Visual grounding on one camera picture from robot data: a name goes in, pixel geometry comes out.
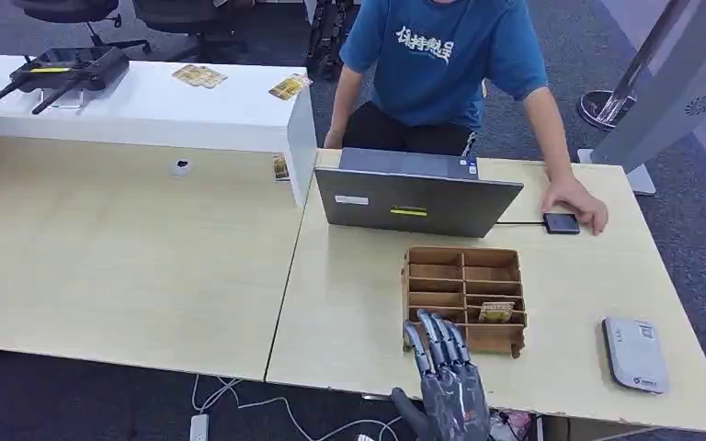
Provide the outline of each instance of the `black pants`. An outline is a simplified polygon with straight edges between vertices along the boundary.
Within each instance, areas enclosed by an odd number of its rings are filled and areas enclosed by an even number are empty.
[[[405,126],[369,101],[350,115],[343,145],[462,156],[472,147],[475,136],[474,131],[458,124]]]

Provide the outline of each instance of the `person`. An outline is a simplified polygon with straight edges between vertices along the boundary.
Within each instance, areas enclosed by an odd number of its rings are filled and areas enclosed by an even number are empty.
[[[525,0],[363,0],[324,147],[465,155],[482,129],[482,81],[522,101],[550,180],[541,209],[575,209],[599,234],[604,203],[575,179]],[[354,103],[377,63],[370,102]]]

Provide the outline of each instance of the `person's hand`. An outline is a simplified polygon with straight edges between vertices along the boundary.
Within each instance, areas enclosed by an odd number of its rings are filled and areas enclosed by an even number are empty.
[[[583,184],[569,175],[553,179],[545,191],[541,211],[547,213],[553,205],[563,202],[577,211],[577,220],[588,225],[596,236],[608,224],[608,207],[601,200],[588,193]]]
[[[325,149],[341,149],[342,148],[342,137],[345,133],[338,130],[330,130],[326,133],[326,138],[324,140]]]

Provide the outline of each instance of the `blue t-shirt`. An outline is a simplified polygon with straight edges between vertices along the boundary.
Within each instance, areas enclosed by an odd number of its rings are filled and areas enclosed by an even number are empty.
[[[525,0],[363,0],[340,56],[363,73],[372,101],[408,126],[481,128],[481,82],[516,100],[547,84]]]

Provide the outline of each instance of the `laptop sticker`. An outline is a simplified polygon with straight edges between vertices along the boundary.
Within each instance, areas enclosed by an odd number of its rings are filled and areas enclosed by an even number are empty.
[[[339,204],[369,205],[370,199],[361,196],[334,195],[334,200]]]

